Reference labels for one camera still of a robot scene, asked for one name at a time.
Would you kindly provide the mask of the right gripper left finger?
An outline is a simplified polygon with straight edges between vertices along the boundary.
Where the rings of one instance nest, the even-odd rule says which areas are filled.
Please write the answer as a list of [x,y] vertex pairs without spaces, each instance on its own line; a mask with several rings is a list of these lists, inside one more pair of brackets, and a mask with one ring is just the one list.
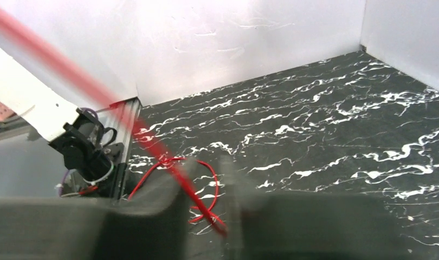
[[183,259],[189,204],[169,175],[119,204],[0,198],[0,259]]

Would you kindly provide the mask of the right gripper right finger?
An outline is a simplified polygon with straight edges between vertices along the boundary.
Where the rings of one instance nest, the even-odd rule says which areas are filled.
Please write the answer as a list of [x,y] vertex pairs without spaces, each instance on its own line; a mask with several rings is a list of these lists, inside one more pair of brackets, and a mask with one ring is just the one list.
[[366,175],[258,188],[222,156],[225,259],[439,259],[439,181]]

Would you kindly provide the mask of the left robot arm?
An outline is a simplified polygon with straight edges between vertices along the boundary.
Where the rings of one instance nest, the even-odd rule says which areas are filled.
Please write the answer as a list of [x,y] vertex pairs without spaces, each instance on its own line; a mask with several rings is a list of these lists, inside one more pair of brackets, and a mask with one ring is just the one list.
[[64,165],[97,185],[111,176],[114,162],[101,145],[103,124],[67,101],[0,48],[0,103],[33,126]]

